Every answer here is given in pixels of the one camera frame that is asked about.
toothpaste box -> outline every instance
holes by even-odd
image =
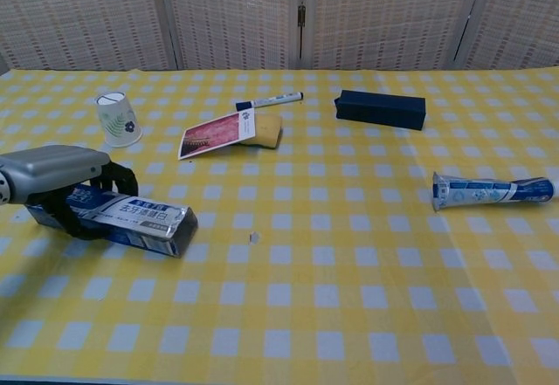
[[[108,226],[109,241],[180,257],[198,221],[188,206],[175,206],[79,184],[66,202],[87,227]],[[26,206],[35,220],[61,229],[41,206]]]

marker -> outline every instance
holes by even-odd
[[[274,104],[290,103],[297,100],[303,100],[303,93],[281,94],[276,95],[275,97],[270,97],[269,99],[241,101],[240,103],[237,103],[235,107],[237,108],[237,111],[240,112],[241,110],[246,110],[247,108],[266,107]]]

tablecloth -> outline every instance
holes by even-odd
[[[341,89],[425,96],[423,131],[337,120]],[[104,145],[93,98],[143,126]],[[278,149],[180,162],[186,127],[239,100]],[[559,176],[559,69],[491,72],[15,71],[0,150],[107,151],[141,195],[188,204],[182,258],[71,240],[0,207],[0,373],[203,383],[558,383],[559,208],[431,207],[431,174]],[[249,244],[252,231],[260,234]]]

woven panel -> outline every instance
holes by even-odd
[[[316,0],[313,67],[441,68],[464,2]]]
[[[169,69],[154,0],[0,0],[10,68]]]
[[[487,0],[469,69],[559,65],[559,0]]]
[[[289,0],[170,0],[184,66],[288,67]]]

robotic arm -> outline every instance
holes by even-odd
[[[51,145],[0,155],[0,205],[39,204],[68,234],[80,239],[105,237],[107,231],[83,226],[66,203],[74,187],[91,185],[138,196],[134,172],[93,149]]]

